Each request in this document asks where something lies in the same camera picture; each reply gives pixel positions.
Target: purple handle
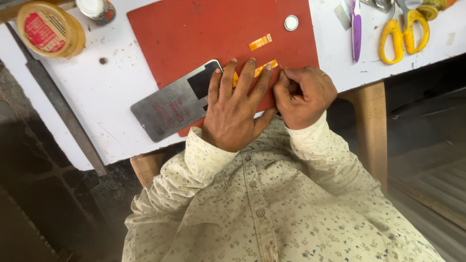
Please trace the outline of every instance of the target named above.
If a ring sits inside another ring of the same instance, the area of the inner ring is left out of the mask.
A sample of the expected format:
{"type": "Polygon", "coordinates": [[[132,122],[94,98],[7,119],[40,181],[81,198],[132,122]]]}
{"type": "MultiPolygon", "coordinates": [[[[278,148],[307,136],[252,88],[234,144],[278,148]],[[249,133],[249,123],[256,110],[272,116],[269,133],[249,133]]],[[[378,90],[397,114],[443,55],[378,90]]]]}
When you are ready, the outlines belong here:
{"type": "Polygon", "coordinates": [[[357,63],[361,54],[361,16],[353,16],[353,58],[357,63]]]}

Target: red rubber mat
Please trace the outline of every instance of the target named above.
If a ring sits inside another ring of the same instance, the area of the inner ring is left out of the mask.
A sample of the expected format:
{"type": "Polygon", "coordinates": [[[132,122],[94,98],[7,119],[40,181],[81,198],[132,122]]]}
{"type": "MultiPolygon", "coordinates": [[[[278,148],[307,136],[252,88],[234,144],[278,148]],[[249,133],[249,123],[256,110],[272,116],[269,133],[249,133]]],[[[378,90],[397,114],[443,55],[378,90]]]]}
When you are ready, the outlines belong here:
{"type": "MultiPolygon", "coordinates": [[[[250,57],[258,67],[273,59],[283,67],[319,66],[308,0],[163,0],[128,12],[128,19],[159,88],[211,59],[225,66],[236,57],[238,74],[250,57]],[[289,15],[299,20],[292,32],[284,27],[289,15]],[[251,51],[248,44],[266,34],[272,42],[251,51]]],[[[274,68],[258,112],[275,105],[271,87],[280,70],[274,68]]]]}

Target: orange tape strip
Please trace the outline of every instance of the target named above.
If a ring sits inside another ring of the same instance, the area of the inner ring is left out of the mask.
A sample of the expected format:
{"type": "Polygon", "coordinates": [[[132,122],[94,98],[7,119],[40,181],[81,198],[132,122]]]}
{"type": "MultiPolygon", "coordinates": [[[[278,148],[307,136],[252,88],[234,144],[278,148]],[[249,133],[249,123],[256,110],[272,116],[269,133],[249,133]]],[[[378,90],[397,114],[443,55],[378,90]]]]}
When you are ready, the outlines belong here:
{"type": "Polygon", "coordinates": [[[239,79],[240,79],[240,77],[238,76],[238,74],[235,71],[234,75],[233,75],[233,87],[236,87],[236,85],[238,84],[239,79]]]}
{"type": "MultiPolygon", "coordinates": [[[[278,66],[278,62],[276,59],[273,59],[272,61],[268,62],[267,64],[261,66],[261,67],[258,67],[256,68],[256,70],[254,71],[254,77],[258,77],[260,76],[260,73],[262,72],[262,70],[268,65],[268,64],[271,64],[272,65],[272,68],[274,67],[277,67],[278,66]]],[[[234,72],[234,75],[233,75],[233,87],[236,87],[236,85],[238,84],[238,80],[240,79],[240,77],[238,76],[238,74],[236,73],[236,71],[234,72]]]]}
{"type": "Polygon", "coordinates": [[[270,43],[272,41],[272,37],[270,36],[270,34],[267,34],[266,36],[260,38],[260,39],[257,39],[256,41],[252,42],[249,44],[249,48],[251,49],[251,51],[255,50],[255,49],[258,49],[259,47],[263,46],[263,45],[266,45],[268,43],[270,43]]]}
{"type": "Polygon", "coordinates": [[[267,66],[268,64],[271,64],[272,65],[272,68],[278,66],[278,62],[276,59],[273,59],[272,61],[268,62],[267,64],[261,66],[261,67],[258,67],[256,68],[256,71],[254,72],[254,77],[258,77],[260,76],[260,73],[262,72],[262,70],[264,69],[265,66],[267,66]]]}

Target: purple knife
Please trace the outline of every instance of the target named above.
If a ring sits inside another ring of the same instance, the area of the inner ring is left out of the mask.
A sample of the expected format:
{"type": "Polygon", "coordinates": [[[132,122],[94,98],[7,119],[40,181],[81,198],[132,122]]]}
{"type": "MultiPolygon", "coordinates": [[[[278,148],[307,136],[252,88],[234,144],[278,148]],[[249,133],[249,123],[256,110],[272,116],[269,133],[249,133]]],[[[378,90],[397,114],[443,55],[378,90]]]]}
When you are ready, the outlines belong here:
{"type": "Polygon", "coordinates": [[[359,61],[361,54],[361,4],[359,0],[353,0],[353,15],[351,17],[351,26],[353,31],[353,59],[359,61]]]}

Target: workbench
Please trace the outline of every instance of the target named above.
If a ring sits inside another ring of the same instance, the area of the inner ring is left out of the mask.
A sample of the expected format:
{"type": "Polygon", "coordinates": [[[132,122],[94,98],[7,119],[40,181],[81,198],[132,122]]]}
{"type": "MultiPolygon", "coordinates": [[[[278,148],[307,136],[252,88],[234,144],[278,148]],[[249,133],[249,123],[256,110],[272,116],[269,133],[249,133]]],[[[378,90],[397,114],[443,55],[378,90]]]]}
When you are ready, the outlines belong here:
{"type": "MultiPolygon", "coordinates": [[[[126,13],[154,1],[112,2],[116,7],[116,18],[103,26],[95,24],[77,8],[68,10],[81,23],[86,34],[86,47],[81,54],[70,60],[34,54],[57,84],[106,165],[185,140],[174,134],[159,143],[152,142],[130,111],[131,105],[158,87],[126,13]],[[102,57],[107,60],[104,65],[99,62],[102,57]]],[[[361,3],[362,50],[359,63],[355,64],[351,30],[345,31],[334,14],[340,3],[341,0],[309,1],[320,68],[332,78],[340,97],[355,105],[361,161],[370,173],[383,173],[385,169],[386,176],[383,79],[465,53],[466,0],[458,1],[429,22],[431,36],[424,50],[414,55],[405,52],[404,59],[394,65],[383,64],[377,53],[380,34],[391,15],[361,3]]],[[[351,8],[351,1],[347,1],[347,5],[351,8]]],[[[0,59],[23,87],[70,162],[80,170],[92,169],[24,66],[26,59],[5,24],[0,25],[0,46],[0,59]]],[[[386,45],[389,58],[393,54],[390,47],[386,45]]]]}

